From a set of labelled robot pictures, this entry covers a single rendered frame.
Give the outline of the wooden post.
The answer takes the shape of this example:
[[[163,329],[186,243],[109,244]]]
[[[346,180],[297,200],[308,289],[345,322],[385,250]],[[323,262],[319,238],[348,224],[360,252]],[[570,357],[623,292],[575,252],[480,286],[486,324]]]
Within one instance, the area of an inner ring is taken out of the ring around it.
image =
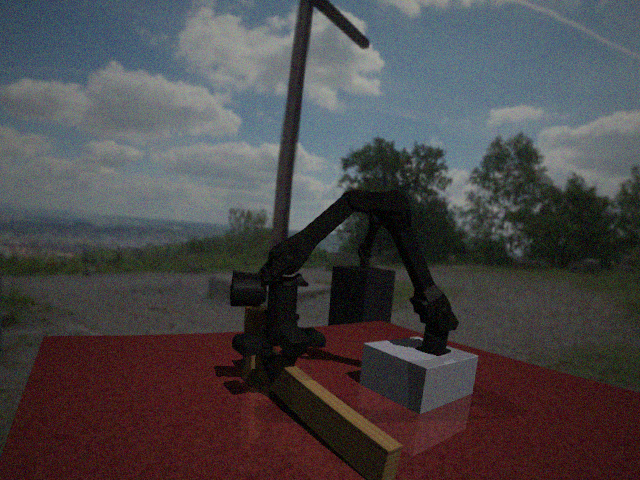
[[[266,306],[245,306],[244,334],[252,334],[257,338],[267,338],[267,336],[264,335],[264,329],[266,329],[267,323],[267,316],[264,315],[264,310],[267,309],[268,307]],[[258,382],[260,382],[263,386],[266,385],[256,374],[256,361],[257,355],[243,355],[242,380],[250,387],[258,386]]]

